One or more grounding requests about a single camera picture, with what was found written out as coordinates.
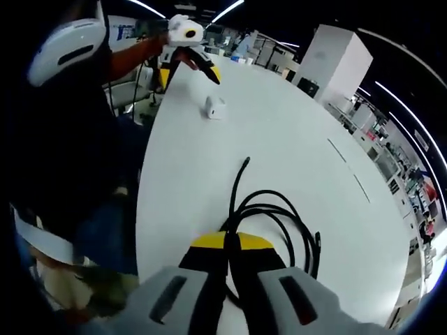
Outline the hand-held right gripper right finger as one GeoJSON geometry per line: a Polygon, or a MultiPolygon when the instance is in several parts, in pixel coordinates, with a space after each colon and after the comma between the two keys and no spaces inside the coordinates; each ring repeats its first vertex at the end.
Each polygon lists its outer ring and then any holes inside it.
{"type": "Polygon", "coordinates": [[[352,334],[337,295],[286,267],[264,238],[230,232],[228,260],[250,334],[352,334]]]}

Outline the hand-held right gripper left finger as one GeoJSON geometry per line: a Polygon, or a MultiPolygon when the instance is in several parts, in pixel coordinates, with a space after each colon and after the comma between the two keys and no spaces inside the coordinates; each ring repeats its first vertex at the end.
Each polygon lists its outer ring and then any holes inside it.
{"type": "Polygon", "coordinates": [[[122,312],[122,333],[216,334],[226,298],[227,235],[195,239],[179,265],[147,279],[122,312]]]}

